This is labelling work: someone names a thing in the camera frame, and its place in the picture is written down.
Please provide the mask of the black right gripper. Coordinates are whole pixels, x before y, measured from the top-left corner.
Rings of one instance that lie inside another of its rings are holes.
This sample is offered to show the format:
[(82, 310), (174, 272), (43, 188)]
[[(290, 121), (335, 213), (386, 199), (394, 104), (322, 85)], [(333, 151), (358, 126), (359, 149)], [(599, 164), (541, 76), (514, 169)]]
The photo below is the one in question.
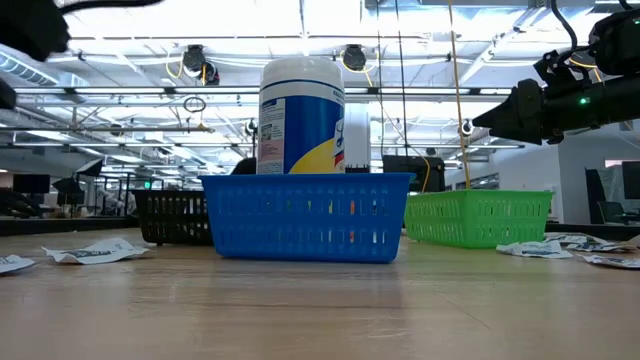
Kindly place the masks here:
[(533, 79), (518, 82), (500, 105), (472, 120), (475, 127), (488, 128), (491, 136), (541, 145), (543, 137), (565, 131), (592, 128), (640, 119), (640, 74), (583, 83), (565, 88), (542, 89)]

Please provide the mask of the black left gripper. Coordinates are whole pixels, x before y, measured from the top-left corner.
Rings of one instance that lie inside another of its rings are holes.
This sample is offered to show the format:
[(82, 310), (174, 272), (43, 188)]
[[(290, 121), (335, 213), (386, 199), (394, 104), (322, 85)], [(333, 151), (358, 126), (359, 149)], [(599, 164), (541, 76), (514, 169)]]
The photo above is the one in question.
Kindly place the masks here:
[(12, 110), (16, 104), (16, 92), (4, 80), (0, 79), (0, 109)]

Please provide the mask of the green plastic basket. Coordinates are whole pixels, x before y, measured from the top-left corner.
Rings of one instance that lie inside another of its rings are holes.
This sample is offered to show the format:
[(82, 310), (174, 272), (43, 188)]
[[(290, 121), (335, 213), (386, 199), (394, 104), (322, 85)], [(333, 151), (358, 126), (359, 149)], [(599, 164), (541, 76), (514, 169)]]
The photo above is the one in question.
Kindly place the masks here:
[(452, 247), (494, 249), (544, 237), (553, 194), (548, 191), (457, 190), (413, 195), (408, 237)]

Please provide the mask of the blue yellow wipes canister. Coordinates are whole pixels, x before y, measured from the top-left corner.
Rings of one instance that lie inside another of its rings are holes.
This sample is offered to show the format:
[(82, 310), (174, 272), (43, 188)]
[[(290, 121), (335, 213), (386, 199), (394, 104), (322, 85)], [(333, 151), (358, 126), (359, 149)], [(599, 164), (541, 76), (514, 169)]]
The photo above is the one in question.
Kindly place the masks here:
[(342, 72), (334, 62), (305, 56), (269, 62), (259, 89), (256, 172), (343, 173), (344, 115)]

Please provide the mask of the blue plastic basket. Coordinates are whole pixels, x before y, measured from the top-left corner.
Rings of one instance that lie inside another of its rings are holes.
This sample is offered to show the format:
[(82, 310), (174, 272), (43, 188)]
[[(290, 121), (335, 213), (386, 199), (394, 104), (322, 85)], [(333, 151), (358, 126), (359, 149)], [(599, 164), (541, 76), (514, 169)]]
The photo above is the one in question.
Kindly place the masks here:
[(390, 263), (410, 173), (204, 176), (216, 252), (227, 258)]

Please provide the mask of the black monitor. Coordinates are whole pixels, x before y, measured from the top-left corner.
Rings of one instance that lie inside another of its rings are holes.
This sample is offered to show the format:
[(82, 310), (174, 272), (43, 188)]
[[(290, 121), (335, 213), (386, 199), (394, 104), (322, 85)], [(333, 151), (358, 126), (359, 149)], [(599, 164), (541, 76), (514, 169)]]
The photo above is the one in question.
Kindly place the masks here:
[(22, 194), (47, 194), (51, 178), (48, 174), (14, 174), (12, 189)]
[(623, 162), (622, 179), (624, 197), (630, 200), (640, 200), (640, 161)]

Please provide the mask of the black softbox lamp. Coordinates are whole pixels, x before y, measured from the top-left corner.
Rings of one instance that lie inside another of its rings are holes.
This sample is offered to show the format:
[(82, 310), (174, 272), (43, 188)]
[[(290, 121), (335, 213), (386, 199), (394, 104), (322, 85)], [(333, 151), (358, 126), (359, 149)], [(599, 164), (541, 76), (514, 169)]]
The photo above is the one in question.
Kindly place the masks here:
[(104, 165), (103, 159), (96, 159), (90, 161), (75, 171), (76, 175), (97, 177), (101, 174), (102, 167)]

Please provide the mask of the dark partition panel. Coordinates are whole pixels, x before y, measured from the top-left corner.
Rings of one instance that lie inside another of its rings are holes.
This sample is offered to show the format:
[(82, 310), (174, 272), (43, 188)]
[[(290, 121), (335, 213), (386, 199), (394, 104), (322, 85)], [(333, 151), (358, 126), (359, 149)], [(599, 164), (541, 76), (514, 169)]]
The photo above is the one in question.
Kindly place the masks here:
[(599, 172), (596, 169), (586, 169), (585, 180), (590, 221), (592, 224), (604, 224), (600, 203), (606, 201), (606, 196)]

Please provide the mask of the black studio lamp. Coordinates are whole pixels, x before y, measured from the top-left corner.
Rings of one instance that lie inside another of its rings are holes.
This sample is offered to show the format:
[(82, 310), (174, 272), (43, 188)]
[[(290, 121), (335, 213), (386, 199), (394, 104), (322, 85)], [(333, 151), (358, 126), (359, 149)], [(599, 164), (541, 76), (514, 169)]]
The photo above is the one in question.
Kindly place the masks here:
[(85, 192), (81, 189), (80, 183), (73, 177), (60, 179), (52, 184), (58, 191), (58, 205), (82, 205), (84, 203)]

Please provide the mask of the black computer tower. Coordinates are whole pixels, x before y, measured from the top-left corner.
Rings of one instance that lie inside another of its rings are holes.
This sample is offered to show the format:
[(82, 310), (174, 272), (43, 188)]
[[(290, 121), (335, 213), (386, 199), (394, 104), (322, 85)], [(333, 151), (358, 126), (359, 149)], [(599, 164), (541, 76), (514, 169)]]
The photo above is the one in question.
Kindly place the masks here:
[(384, 155), (384, 173), (411, 173), (410, 192), (443, 192), (445, 163), (439, 157)]

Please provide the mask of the black office chair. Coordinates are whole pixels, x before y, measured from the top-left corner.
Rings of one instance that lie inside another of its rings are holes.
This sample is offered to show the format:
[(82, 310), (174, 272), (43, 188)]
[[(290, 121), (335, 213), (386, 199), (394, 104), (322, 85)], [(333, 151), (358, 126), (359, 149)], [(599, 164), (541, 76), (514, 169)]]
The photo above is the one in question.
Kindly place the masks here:
[(640, 222), (640, 214), (626, 212), (623, 206), (618, 202), (599, 202), (598, 203), (601, 216), (606, 224), (623, 224)]

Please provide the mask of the black plastic basket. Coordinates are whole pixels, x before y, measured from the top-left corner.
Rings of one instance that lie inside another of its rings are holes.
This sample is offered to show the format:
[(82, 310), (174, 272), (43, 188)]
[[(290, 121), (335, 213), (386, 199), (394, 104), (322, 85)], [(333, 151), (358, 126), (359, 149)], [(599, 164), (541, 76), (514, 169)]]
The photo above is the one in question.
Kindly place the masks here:
[(213, 246), (203, 191), (134, 190), (145, 242)]

